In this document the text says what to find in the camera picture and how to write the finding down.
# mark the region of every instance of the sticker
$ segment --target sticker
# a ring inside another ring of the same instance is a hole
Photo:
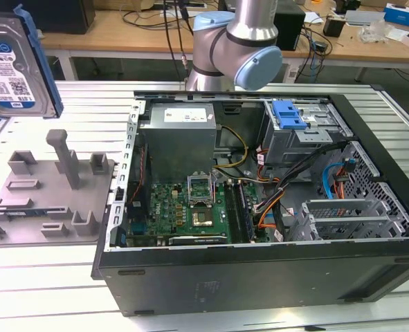
[[[304,122],[316,122],[316,119],[314,116],[302,116],[301,118]]]
[[[198,303],[213,302],[217,300],[219,282],[199,282],[195,285],[194,300]]]
[[[6,216],[25,216],[25,212],[6,212]]]
[[[207,122],[206,109],[166,109],[164,122]]]
[[[284,237],[282,236],[280,232],[278,232],[278,230],[275,230],[275,232],[273,233],[273,236],[277,239],[278,242],[283,242],[284,240]]]
[[[293,211],[293,208],[290,207],[289,209],[286,209],[287,213],[283,213],[282,216],[294,216],[295,212]]]
[[[264,166],[264,154],[258,154],[258,165]]]
[[[15,60],[12,48],[0,43],[0,106],[29,109],[35,105],[35,97],[24,75],[14,67]]]

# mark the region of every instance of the blue cable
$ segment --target blue cable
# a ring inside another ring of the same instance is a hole
[[[322,171],[322,185],[324,186],[324,191],[326,191],[327,197],[329,199],[334,199],[334,195],[331,194],[330,192],[330,186],[329,186],[329,170],[332,167],[335,166],[344,166],[344,163],[334,163],[329,166],[327,166],[324,171]]]

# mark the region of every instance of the ram slot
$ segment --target ram slot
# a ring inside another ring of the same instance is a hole
[[[248,211],[246,196],[244,195],[243,185],[235,185],[235,195],[237,197],[237,210],[238,215],[241,218],[241,223],[243,226],[243,239],[244,242],[249,242],[253,239],[253,224],[251,215]]]

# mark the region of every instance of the computer tower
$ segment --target computer tower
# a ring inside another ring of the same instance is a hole
[[[275,14],[278,28],[277,46],[281,50],[295,50],[306,14],[293,0],[279,0]]]
[[[12,12],[20,3],[45,33],[83,35],[95,19],[93,0],[0,0],[0,12]]]

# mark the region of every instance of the hard drive label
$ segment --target hard drive label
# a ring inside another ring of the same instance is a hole
[[[15,53],[6,43],[0,43],[0,106],[9,109],[29,109],[35,105],[35,97],[24,75],[17,70]]]

